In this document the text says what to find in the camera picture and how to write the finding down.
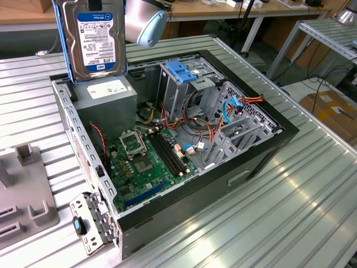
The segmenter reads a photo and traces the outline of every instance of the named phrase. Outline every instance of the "red cable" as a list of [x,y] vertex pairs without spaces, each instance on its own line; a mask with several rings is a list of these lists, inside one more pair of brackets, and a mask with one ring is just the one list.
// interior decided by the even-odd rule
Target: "red cable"
[[95,128],[95,130],[98,132],[100,138],[102,139],[102,143],[103,143],[103,147],[104,147],[104,166],[107,166],[107,149],[105,148],[105,140],[102,135],[102,132],[99,130],[99,128],[95,124],[89,123],[89,125]]

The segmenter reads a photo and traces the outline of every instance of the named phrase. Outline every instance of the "slotted metal surface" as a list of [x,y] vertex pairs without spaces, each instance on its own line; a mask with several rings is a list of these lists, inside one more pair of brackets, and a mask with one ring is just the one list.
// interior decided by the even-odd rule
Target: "slotted metal surface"
[[357,26],[326,19],[303,21],[299,28],[347,59],[357,62],[357,49],[352,46],[352,42],[357,40]]
[[91,258],[68,206],[89,190],[64,134],[48,76],[65,72],[60,54],[0,61],[0,153],[39,146],[60,223],[0,251],[0,267],[343,267],[357,250],[357,152],[335,137],[233,51],[209,36],[127,46],[129,61],[208,49],[264,93],[300,132],[235,192],[123,263],[107,246]]

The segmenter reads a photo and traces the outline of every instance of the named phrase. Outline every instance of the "metal shelf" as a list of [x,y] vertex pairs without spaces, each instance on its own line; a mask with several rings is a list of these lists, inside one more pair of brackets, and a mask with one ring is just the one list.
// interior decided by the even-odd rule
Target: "metal shelf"
[[[334,19],[298,21],[269,69],[268,78],[272,78],[299,30],[319,40],[353,63],[357,63],[357,49],[352,46],[352,41],[357,40],[357,26],[345,26]],[[305,38],[298,49],[298,54],[303,51],[309,39],[309,37]]]

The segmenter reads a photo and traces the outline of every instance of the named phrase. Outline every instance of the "blue hard drive label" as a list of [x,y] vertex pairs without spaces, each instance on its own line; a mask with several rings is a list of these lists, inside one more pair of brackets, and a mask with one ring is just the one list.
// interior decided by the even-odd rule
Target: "blue hard drive label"
[[108,70],[115,63],[115,43],[110,35],[111,13],[79,13],[78,31],[83,63],[90,71]]

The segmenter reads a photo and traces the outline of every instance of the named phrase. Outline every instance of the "gray plastic holder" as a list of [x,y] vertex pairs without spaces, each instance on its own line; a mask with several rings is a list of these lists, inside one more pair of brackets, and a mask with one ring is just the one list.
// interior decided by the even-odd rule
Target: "gray plastic holder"
[[59,222],[40,150],[30,144],[0,156],[0,250]]

